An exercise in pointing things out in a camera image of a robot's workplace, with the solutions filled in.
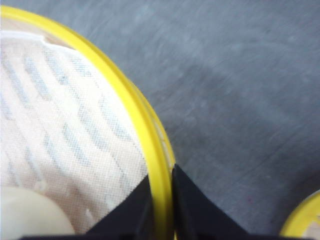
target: white fabric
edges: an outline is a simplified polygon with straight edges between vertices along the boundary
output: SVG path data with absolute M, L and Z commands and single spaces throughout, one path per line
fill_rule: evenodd
M 133 124 L 79 52 L 1 32 L 1 185 L 42 192 L 84 233 L 147 174 Z

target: yellow plastic container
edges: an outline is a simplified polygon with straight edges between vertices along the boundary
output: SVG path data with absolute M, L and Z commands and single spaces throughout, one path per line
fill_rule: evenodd
M 175 157 L 159 118 L 142 93 L 104 53 L 68 27 L 37 14 L 1 6 L 1 28 L 5 21 L 79 51 L 108 79 L 127 110 L 141 144 L 153 199 L 156 237 L 173 238 L 171 171 Z
M 286 220 L 280 235 L 310 238 L 310 233 L 308 233 L 310 228 L 313 228 L 313 232 L 318 231 L 318 237 L 320 236 L 320 191 L 315 192 L 300 203 Z

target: round container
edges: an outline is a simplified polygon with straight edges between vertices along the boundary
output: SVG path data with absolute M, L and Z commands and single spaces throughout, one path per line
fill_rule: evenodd
M 280 235 L 320 239 L 320 191 L 297 206 L 284 223 Z
M 138 88 L 97 47 L 53 20 L 1 6 L 1 30 L 41 35 L 52 44 L 77 50 L 105 77 L 123 103 L 142 149 L 153 199 L 157 239 L 170 239 L 173 236 L 171 171 L 175 158 L 159 118 Z

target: gray floor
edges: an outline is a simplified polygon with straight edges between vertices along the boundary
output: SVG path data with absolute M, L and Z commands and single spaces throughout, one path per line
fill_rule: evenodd
M 251 233 L 320 189 L 320 1 L 2 0 L 104 51 L 161 118 L 177 162 Z

